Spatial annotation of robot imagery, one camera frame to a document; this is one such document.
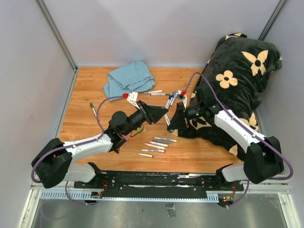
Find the grey marker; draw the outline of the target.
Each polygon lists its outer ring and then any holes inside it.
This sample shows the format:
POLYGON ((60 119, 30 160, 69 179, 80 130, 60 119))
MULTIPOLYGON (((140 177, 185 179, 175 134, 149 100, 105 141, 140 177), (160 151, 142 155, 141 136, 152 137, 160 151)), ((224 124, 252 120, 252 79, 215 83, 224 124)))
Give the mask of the grey marker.
POLYGON ((166 140, 153 140, 153 142, 156 142, 156 143, 172 143, 172 141, 166 141, 166 140))

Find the pink cap marker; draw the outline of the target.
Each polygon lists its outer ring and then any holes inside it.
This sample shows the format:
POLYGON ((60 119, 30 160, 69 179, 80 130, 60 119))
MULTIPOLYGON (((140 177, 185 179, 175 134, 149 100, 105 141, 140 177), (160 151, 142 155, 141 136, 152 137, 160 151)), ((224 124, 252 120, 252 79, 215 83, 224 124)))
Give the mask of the pink cap marker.
POLYGON ((161 147, 168 147, 169 146, 168 144, 153 142, 153 141, 150 141, 149 143, 153 144, 153 145, 158 145, 158 146, 161 146, 161 147))

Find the peach cap marker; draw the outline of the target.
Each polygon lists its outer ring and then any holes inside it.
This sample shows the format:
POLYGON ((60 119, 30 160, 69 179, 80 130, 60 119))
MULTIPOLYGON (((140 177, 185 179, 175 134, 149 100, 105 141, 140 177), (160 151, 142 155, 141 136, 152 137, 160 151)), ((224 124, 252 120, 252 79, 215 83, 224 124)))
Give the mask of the peach cap marker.
POLYGON ((165 147, 162 146, 158 146, 158 145, 154 145, 154 144, 149 144, 149 143, 144 143, 145 145, 149 146, 149 147, 153 147, 153 148, 157 148, 159 150, 165 150, 165 147))

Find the black marker without cap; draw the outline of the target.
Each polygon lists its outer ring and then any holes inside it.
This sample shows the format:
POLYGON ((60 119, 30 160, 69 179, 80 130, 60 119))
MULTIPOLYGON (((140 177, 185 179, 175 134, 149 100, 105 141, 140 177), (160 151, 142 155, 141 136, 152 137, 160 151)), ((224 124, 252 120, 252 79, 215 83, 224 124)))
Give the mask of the black marker without cap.
POLYGON ((153 158, 153 155, 151 155, 151 154, 145 154, 145 153, 137 153, 137 154, 140 155, 140 156, 153 158))

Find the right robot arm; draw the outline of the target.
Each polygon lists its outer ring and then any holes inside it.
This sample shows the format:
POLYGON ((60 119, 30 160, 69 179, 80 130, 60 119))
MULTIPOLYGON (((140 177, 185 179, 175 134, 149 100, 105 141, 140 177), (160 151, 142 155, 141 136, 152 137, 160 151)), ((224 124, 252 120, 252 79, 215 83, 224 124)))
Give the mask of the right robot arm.
POLYGON ((215 184, 220 190, 228 189, 233 181, 259 184, 284 171, 280 142, 273 136, 265 137, 242 122, 226 109, 213 89, 196 90, 197 104, 186 107, 178 103, 167 129, 188 129, 192 119, 203 117, 211 126, 225 131, 244 150, 242 164, 228 165, 219 170, 215 184))

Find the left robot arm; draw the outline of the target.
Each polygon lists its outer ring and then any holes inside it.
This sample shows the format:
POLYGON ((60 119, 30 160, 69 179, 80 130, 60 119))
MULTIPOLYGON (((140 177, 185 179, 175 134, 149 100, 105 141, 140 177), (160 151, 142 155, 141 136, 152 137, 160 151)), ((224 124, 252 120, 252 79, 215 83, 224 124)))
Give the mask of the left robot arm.
POLYGON ((144 122, 157 123, 168 109, 161 106, 150 106, 138 101, 137 110, 127 116, 123 111, 115 112, 106 130, 96 136, 71 142, 62 142, 54 138, 33 159, 31 178, 35 183, 42 183, 50 189, 63 181, 81 181, 91 188, 98 187, 102 176, 92 164, 78 164, 83 158, 115 152, 127 142, 127 135, 141 127, 144 122))

